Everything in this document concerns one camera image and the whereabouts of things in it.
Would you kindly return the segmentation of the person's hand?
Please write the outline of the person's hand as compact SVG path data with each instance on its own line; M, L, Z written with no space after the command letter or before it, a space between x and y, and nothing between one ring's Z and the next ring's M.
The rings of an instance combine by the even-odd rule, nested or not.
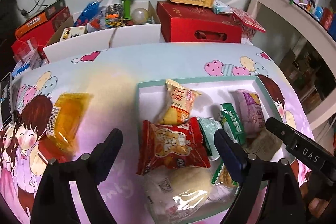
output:
M316 219L322 219L325 223L335 222L335 193L333 193L329 200L318 197L313 198L311 190L309 189L309 183L312 181L310 178L312 173L312 171L309 171L305 175L307 182L304 182L299 187L306 208Z

